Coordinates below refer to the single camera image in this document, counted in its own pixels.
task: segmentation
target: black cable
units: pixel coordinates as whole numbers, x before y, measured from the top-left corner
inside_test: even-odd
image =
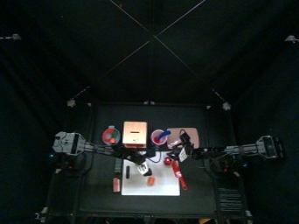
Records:
[[[154,161],[150,157],[147,157],[147,159],[150,160],[150,161],[153,161],[154,163],[161,163],[161,161],[162,161],[162,156],[163,156],[163,153],[162,153],[162,151],[161,151],[161,157],[159,157],[159,160],[158,161]]]

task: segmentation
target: table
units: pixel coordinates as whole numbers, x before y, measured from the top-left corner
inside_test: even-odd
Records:
[[[222,107],[207,108],[186,105],[183,107],[178,105],[151,107],[101,103],[94,108],[74,108],[64,130],[74,131],[77,128],[89,141],[102,144],[105,129],[110,125],[115,125],[123,133],[125,121],[146,121],[149,133],[157,129],[167,130],[171,127],[195,127],[199,130],[201,146],[203,147],[235,144],[230,113]],[[59,183],[52,183],[50,190],[47,201],[50,216],[70,216],[71,222],[75,223],[77,216],[198,219],[217,218],[222,215],[218,204],[218,183],[202,169],[202,161],[189,157],[181,164],[189,190],[182,191],[178,197],[161,197],[123,196],[122,193],[113,192],[113,179],[114,177],[122,178],[121,174],[114,172],[115,160],[114,157],[95,154],[93,169],[85,177],[66,179],[54,174],[52,182]]]

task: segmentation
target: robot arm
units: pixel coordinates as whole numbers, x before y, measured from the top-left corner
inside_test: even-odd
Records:
[[[146,161],[146,156],[137,150],[130,150],[123,145],[99,145],[89,143],[82,134],[60,132],[55,136],[54,146],[55,152],[78,156],[83,151],[94,152],[105,156],[126,159],[141,165]]]
[[[193,158],[217,158],[223,154],[231,156],[254,157],[261,156],[265,159],[278,159],[285,157],[285,151],[279,139],[271,136],[262,136],[257,143],[227,146],[207,147],[193,150]]]

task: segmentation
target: black curtain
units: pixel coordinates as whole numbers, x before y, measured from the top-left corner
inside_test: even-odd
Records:
[[[0,223],[32,223],[46,203],[67,100],[18,41],[2,40],[0,57]]]
[[[247,199],[255,223],[299,223],[298,60],[299,45],[286,44],[233,110],[241,144],[253,144],[265,135],[279,137],[285,144],[285,161],[254,160],[247,171]]]

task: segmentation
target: metal rod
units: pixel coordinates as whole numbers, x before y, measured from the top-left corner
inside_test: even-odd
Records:
[[[110,68],[98,78],[103,78],[115,68],[150,43],[150,41],[146,41],[118,63],[117,65]]]
[[[143,27],[143,29],[149,32],[147,28],[138,22],[138,20],[123,10],[123,8],[113,1],[109,0],[130,17],[131,19]]]
[[[201,1],[155,36],[159,37],[205,2]]]
[[[199,75],[194,72],[191,67],[182,60],[182,58],[175,54],[175,52],[171,50],[171,48],[165,44],[165,42],[157,36],[154,36],[154,37],[161,42],[161,44],[165,46],[165,48],[170,51],[170,53],[174,55],[174,57],[185,64],[185,66],[189,68],[189,70],[191,71],[191,74],[195,76],[195,78],[201,80],[201,82],[205,84],[205,86],[207,88],[210,88],[210,90],[214,92],[214,94],[222,99],[223,102],[226,102],[225,98],[221,96],[221,94],[217,92],[217,90],[207,84],[207,82],[203,80],[203,78],[199,77]]]

